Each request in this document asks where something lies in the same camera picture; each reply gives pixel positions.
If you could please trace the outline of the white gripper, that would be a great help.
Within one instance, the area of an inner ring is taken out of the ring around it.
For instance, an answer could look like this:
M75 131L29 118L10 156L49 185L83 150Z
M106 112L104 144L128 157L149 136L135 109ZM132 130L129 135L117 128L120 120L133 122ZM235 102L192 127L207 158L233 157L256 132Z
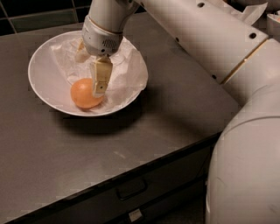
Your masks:
M123 35L103 30L86 16L82 39L74 56L76 62L84 63L90 58L90 54L104 55L98 56L89 66L93 80L93 97L99 98L105 95L113 70L113 63L107 55L118 51Z

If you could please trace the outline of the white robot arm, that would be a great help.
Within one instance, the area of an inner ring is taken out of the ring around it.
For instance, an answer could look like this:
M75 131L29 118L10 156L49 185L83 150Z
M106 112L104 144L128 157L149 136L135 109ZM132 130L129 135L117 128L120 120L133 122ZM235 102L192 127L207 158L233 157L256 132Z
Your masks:
M213 150L206 224L280 224L280 44L208 0L92 0L87 52L115 53L138 7L242 106Z

